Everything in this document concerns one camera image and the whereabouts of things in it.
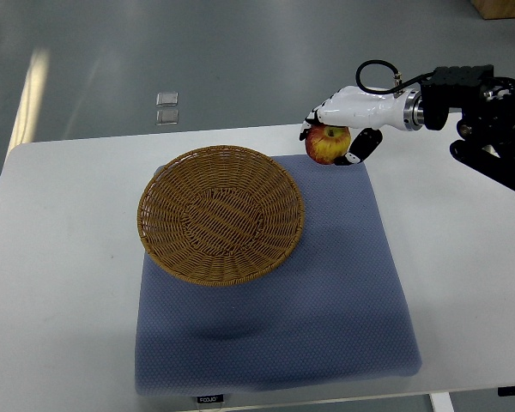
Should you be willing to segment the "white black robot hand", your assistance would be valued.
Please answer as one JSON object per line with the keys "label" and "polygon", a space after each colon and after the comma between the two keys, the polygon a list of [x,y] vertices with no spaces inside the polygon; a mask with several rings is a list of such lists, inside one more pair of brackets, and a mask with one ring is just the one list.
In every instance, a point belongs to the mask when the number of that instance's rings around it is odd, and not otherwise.
{"label": "white black robot hand", "polygon": [[394,94],[367,93],[354,86],[338,90],[306,116],[300,140],[313,125],[348,127],[352,140],[348,151],[331,165],[362,163],[381,144],[381,128],[414,131],[423,125],[421,93],[410,89]]}

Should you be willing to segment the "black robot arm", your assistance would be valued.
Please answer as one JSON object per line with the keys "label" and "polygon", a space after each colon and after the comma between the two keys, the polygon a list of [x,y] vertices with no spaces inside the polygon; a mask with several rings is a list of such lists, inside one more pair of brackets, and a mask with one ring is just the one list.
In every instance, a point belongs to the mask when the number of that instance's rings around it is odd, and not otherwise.
{"label": "black robot arm", "polygon": [[404,125],[441,130],[450,112],[460,112],[452,157],[515,191],[515,79],[496,76],[491,64],[442,66],[407,81],[385,60],[368,60],[356,71],[373,64],[393,74],[394,86],[385,90],[387,95],[397,98],[409,86],[419,85],[418,93],[396,111]]}

